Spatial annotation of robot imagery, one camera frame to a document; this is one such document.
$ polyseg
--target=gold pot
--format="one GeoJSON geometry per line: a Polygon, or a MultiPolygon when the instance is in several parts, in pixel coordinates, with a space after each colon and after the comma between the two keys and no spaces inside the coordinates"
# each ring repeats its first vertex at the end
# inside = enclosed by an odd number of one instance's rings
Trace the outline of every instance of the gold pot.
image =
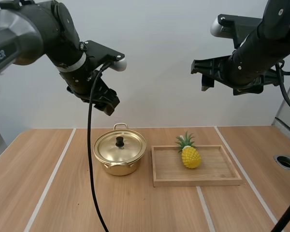
{"type": "Polygon", "coordinates": [[[146,141],[127,124],[117,123],[114,129],[102,135],[94,144],[93,152],[103,169],[112,175],[128,175],[139,166],[146,150],[146,141]]]}

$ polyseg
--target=pot handle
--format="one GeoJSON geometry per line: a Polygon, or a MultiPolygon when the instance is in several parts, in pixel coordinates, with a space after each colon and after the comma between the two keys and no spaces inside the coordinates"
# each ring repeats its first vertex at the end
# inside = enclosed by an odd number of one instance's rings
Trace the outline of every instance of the pot handle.
{"type": "Polygon", "coordinates": [[[129,130],[129,128],[128,128],[128,126],[127,126],[127,124],[126,124],[126,123],[123,123],[123,122],[116,123],[116,124],[114,125],[114,130],[116,130],[116,127],[117,127],[117,126],[125,126],[125,127],[126,127],[126,129],[127,129],[127,130],[129,130]]]}
{"type": "Polygon", "coordinates": [[[128,163],[126,163],[126,162],[121,162],[121,163],[110,163],[109,165],[104,164],[104,166],[105,166],[107,169],[110,169],[110,168],[115,167],[115,166],[129,166],[129,165],[128,165],[128,163]]]}

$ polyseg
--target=wooden tray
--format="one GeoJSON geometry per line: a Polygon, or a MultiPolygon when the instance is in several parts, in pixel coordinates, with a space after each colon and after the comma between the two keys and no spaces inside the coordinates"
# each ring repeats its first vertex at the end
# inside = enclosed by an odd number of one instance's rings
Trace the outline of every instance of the wooden tray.
{"type": "Polygon", "coordinates": [[[242,179],[221,145],[197,146],[201,164],[186,168],[176,146],[152,146],[154,187],[240,185],[242,179]]]}

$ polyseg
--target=wooden table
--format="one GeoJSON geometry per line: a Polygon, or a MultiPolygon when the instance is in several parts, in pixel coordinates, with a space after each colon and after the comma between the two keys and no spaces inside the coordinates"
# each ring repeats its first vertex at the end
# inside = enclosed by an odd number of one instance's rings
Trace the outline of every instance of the wooden table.
{"type": "MultiPolygon", "coordinates": [[[[109,130],[93,129],[92,142],[109,130]]],[[[275,127],[135,130],[147,141],[136,172],[111,176],[93,160],[99,207],[111,232],[266,232],[290,204],[290,171],[273,159],[290,155],[290,140],[275,127]],[[187,130],[196,144],[223,145],[245,183],[154,188],[150,147],[173,145],[187,130]]],[[[0,232],[103,231],[90,191],[86,133],[29,130],[0,156],[0,232]]]]}

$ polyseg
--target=pot lid knob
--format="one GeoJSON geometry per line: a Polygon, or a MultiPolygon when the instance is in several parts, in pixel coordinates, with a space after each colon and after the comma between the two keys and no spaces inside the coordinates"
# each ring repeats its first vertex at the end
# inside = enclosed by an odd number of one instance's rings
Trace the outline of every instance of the pot lid knob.
{"type": "Polygon", "coordinates": [[[116,138],[116,146],[117,147],[122,147],[122,146],[124,146],[125,144],[124,144],[124,138],[123,137],[121,137],[121,136],[118,136],[117,138],[116,138]]]}

